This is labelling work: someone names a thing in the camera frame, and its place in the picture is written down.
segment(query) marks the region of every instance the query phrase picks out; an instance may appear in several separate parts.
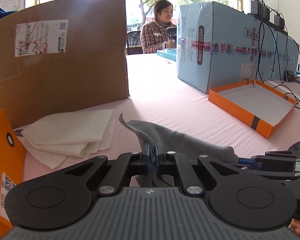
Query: pink tablecloth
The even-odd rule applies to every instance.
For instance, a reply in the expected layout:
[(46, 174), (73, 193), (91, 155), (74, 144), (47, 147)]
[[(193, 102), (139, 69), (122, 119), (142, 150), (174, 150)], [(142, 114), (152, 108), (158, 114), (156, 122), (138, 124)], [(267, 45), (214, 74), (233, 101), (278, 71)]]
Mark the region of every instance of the pink tablecloth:
[[(187, 133), (217, 145), (230, 145), (239, 157), (250, 158), (266, 151), (287, 150), (300, 141), (300, 110), (294, 109), (278, 130), (266, 139), (208, 101), (208, 95), (177, 78), (177, 66), (156, 54), (127, 56), (130, 98), (91, 109), (114, 109), (116, 118), (144, 120)], [(300, 97), (300, 84), (289, 84)], [(121, 153), (140, 151), (134, 133), (117, 120), (111, 147), (92, 155), (116, 159)], [(57, 169), (72, 163), (64, 162)], [(52, 172), (28, 152), (24, 180)]]

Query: black chair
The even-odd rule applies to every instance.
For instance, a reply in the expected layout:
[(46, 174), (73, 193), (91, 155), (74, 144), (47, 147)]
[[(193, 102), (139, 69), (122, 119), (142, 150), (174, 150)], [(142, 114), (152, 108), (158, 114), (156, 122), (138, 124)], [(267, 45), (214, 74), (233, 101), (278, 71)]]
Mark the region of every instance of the black chair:
[(129, 32), (127, 35), (127, 54), (143, 54), (140, 40), (141, 31)]

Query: white label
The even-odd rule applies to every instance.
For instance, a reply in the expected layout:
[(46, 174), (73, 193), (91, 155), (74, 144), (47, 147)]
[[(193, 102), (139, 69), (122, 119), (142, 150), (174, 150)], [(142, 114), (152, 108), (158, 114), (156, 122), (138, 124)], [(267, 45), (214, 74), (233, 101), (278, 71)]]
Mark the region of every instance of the white label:
[(248, 81), (255, 78), (257, 64), (242, 63), (239, 81)]
[(14, 56), (65, 53), (67, 30), (68, 20), (18, 24)]
[(1, 177), (1, 190), (0, 190), (0, 215), (9, 221), (8, 215), (4, 209), (4, 199), (6, 198), (7, 193), (9, 190), (11, 190), (13, 187), (15, 187), (16, 184), (13, 183), (13, 181), (5, 174), (2, 173)]
[(0, 0), (0, 8), (9, 11), (17, 11), (20, 9), (20, 0)]

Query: plaid shirt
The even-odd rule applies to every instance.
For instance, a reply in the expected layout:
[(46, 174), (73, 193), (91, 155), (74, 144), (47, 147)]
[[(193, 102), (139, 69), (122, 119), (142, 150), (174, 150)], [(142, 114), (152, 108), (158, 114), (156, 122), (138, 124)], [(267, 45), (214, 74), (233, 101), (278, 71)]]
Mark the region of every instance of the plaid shirt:
[(157, 50), (165, 49), (169, 41), (166, 27), (172, 26), (176, 27), (172, 22), (163, 26), (155, 19), (143, 25), (140, 34), (143, 53), (157, 53)]

